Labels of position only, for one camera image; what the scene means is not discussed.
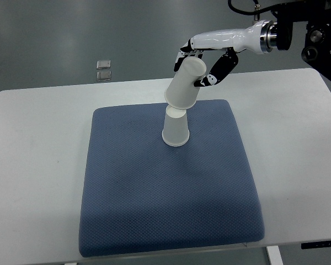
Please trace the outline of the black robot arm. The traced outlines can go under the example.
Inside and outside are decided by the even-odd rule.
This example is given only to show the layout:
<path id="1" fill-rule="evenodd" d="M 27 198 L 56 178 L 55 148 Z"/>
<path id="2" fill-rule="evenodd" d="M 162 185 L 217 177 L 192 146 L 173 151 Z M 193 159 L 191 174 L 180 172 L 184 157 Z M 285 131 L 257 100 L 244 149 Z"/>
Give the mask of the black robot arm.
<path id="1" fill-rule="evenodd" d="M 260 16 L 270 12 L 276 18 L 274 32 L 279 50 L 291 45 L 293 25 L 306 23 L 305 44 L 301 57 L 305 63 L 331 81 L 331 1 L 291 1 L 264 8 L 254 1 L 254 10 L 241 10 L 227 2 L 228 7 L 241 15 Z"/>

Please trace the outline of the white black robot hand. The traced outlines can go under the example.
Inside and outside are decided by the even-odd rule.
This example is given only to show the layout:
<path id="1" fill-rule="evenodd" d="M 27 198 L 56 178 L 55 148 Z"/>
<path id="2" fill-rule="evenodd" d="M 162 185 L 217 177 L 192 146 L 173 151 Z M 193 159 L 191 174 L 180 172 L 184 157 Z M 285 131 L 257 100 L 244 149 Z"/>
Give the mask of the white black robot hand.
<path id="1" fill-rule="evenodd" d="M 246 29 L 227 29 L 201 33 L 190 38 L 180 49 L 174 71 L 180 69 L 190 56 L 202 58 L 204 51 L 221 50 L 224 54 L 212 66 L 209 73 L 194 83 L 195 87 L 213 86 L 223 81 L 238 65 L 239 52 L 256 54 L 271 52 L 277 44 L 277 25 L 271 20 L 260 20 Z"/>

